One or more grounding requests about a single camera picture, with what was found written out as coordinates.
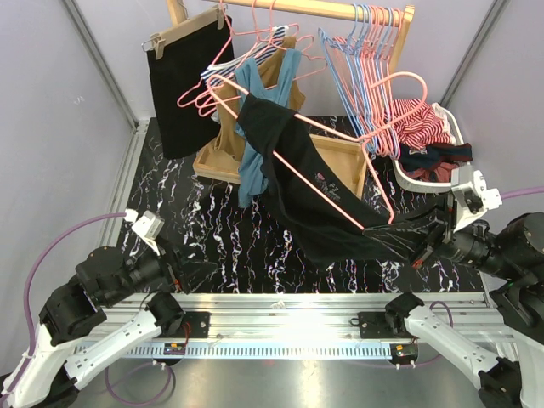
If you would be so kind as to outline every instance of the tan top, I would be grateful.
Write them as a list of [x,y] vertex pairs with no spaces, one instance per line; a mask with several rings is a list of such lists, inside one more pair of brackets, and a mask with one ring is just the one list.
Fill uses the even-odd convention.
[[[285,37],[281,45],[283,48],[295,48],[296,43],[297,39],[295,37]],[[278,49],[270,58],[258,67],[258,73],[266,88],[278,83],[278,76],[280,75],[284,54],[285,51],[283,49]],[[217,91],[217,95],[225,100],[234,98],[238,93],[233,86],[225,83]],[[306,97],[300,92],[300,89],[298,89],[297,81],[293,81],[289,98],[289,107],[295,111],[299,111],[305,100]],[[240,111],[239,99],[231,100],[226,102],[226,104],[236,114]],[[219,130],[219,135],[215,139],[214,148],[215,150],[224,150],[226,153],[233,156],[236,161],[241,162],[246,141],[235,132],[236,119],[221,104],[217,105],[217,110],[219,120],[221,121],[221,130]]]

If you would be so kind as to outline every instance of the wooden tray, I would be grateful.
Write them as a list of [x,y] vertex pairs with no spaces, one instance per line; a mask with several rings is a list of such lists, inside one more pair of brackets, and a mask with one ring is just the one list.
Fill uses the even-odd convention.
[[[366,161],[360,145],[315,134],[310,136],[325,163],[346,187],[361,198],[365,185]],[[193,163],[196,175],[239,184],[240,163],[224,151],[216,151],[213,148],[214,143],[215,140],[212,140],[196,155]]]

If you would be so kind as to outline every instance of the blue tank top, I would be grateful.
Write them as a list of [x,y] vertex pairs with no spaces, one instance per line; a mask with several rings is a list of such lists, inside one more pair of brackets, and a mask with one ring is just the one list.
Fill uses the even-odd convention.
[[[297,74],[302,53],[296,49],[288,48],[281,62],[278,85],[272,89],[266,89],[258,73],[257,63],[254,58],[248,59],[240,68],[235,71],[236,82],[247,89],[254,96],[260,99],[270,100],[283,107],[288,107],[291,95],[292,81]],[[241,106],[246,101],[246,95],[241,94]],[[238,123],[236,132],[245,138],[244,131]],[[241,165],[238,169],[240,174],[240,189],[238,190],[238,206],[249,207],[254,196],[263,193],[268,187],[268,180],[261,172],[263,157],[258,154],[252,146],[247,143],[244,155],[241,158]]]

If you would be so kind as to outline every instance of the clothing rack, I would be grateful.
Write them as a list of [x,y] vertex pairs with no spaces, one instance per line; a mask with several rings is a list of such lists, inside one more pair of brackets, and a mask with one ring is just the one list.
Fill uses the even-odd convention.
[[[219,3],[219,0],[206,0],[208,2]],[[322,1],[301,1],[301,0],[257,0],[253,4],[253,0],[223,0],[224,4],[232,4],[236,6],[251,7],[252,5],[258,9],[269,9],[272,4],[274,4],[274,11],[286,11],[288,13],[296,14],[306,14],[306,15],[315,15],[319,17],[327,17],[335,20],[355,20],[355,10],[354,6],[351,4],[341,4],[341,3],[332,3],[332,2],[322,2]],[[358,16],[359,21],[368,21],[368,19],[363,19],[363,16],[366,14],[363,12],[362,8],[359,8]],[[389,69],[391,72],[395,72],[397,64],[399,63],[400,54],[402,53],[402,48],[405,45],[406,37],[408,36],[408,31],[410,30],[410,24],[414,18],[414,13],[416,7],[413,5],[407,5],[402,16],[393,15],[394,26],[399,26],[399,23],[402,22],[400,27],[399,38],[395,44],[393,55],[389,61]],[[384,25],[389,22],[389,13],[384,13],[383,16],[379,18],[378,24]]]
[[[207,0],[219,3],[219,0]],[[254,6],[260,9],[270,9],[273,5],[274,11],[286,11],[296,14],[307,14],[320,17],[333,18],[335,20],[355,20],[354,6],[350,4],[331,3],[324,1],[298,1],[298,0],[223,0],[223,4],[240,5],[245,7]],[[186,9],[183,0],[167,0],[168,11],[173,25],[180,24],[187,20]],[[391,59],[389,60],[390,72],[395,72],[399,62],[402,48],[410,30],[410,25],[415,13],[415,6],[408,5],[404,12],[394,13],[394,25],[399,26],[399,35],[394,46]],[[368,14],[359,8],[358,20],[363,20]],[[389,14],[384,10],[380,16],[380,24],[389,22]],[[352,192],[362,197],[365,184],[367,164],[365,155],[357,144],[346,140],[324,138],[321,136],[310,135],[315,147],[326,164],[340,178],[340,180],[352,190]],[[193,165],[195,173],[199,176],[210,179],[218,179],[230,183],[239,184],[240,178],[237,168],[240,163],[227,156],[224,152],[214,152],[210,144],[204,146],[196,156]]]

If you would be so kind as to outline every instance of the marble floor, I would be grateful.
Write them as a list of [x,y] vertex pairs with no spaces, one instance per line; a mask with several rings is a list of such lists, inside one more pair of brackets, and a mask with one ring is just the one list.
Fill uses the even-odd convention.
[[[352,133],[345,116],[314,117],[345,133]],[[319,129],[311,133],[324,134]],[[221,293],[345,293],[345,292],[482,292],[482,280],[469,269],[440,260],[415,270],[409,264],[347,259],[318,270],[293,242],[288,230],[271,218],[263,206],[237,206],[235,186],[198,179],[194,156],[167,160],[162,156],[155,119],[139,158],[127,207],[151,210],[165,219],[162,234],[186,245],[191,258],[214,262],[218,269],[192,279],[194,292]],[[395,182],[389,159],[374,166],[394,210],[408,213],[426,202],[423,194],[402,190]],[[363,199],[377,211],[385,205],[371,177],[366,177]],[[118,246],[129,257],[145,245],[123,226]]]

